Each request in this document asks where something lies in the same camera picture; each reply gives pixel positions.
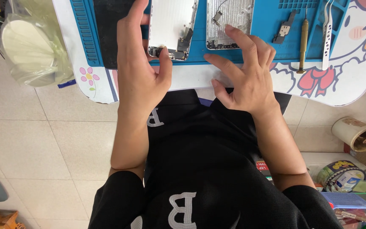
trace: gold screwdriver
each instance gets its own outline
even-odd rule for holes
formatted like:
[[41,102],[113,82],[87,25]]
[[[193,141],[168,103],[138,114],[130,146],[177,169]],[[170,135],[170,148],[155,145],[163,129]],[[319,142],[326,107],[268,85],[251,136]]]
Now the gold screwdriver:
[[302,25],[302,39],[300,41],[300,65],[298,74],[304,74],[305,71],[305,56],[308,48],[308,32],[309,32],[309,21],[308,21],[308,6],[306,5],[306,16]]

